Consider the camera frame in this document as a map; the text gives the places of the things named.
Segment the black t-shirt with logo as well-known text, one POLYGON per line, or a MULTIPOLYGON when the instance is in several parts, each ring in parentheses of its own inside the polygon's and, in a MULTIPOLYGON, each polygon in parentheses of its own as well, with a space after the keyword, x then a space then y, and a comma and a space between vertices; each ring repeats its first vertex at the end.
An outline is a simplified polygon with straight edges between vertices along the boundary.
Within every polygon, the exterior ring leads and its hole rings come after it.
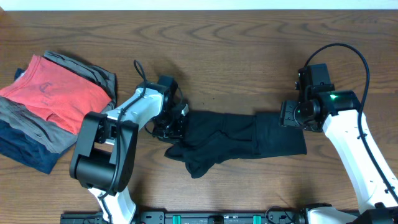
POLYGON ((255 115, 192 111, 185 136, 165 157, 185 164, 191 178, 204 176, 230 159, 305 155, 303 131, 279 125, 277 113, 255 115))

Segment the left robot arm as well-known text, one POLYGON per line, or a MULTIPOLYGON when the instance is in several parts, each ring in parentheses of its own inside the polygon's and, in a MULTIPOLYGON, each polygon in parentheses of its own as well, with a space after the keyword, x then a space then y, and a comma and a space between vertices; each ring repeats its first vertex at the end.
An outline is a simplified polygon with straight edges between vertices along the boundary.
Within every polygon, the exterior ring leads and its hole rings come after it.
POLYGON ((88 113, 81 126, 70 176, 97 199, 96 214, 66 214, 61 223, 134 223, 137 207, 128 183, 131 178, 138 132, 153 121, 152 135, 166 141, 183 137, 188 105, 174 102, 177 82, 162 77, 157 83, 142 82, 135 94, 106 113, 88 113))

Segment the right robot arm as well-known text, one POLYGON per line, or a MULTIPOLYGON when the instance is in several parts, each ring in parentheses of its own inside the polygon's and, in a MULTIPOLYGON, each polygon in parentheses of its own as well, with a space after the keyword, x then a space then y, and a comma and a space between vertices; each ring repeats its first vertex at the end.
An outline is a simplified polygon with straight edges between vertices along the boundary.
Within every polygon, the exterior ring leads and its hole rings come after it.
POLYGON ((397 177, 375 143, 351 90, 335 90, 325 64, 298 70, 298 100, 282 103, 279 124, 324 133, 353 185, 358 214, 318 203, 302 209, 297 223, 397 223, 397 177))

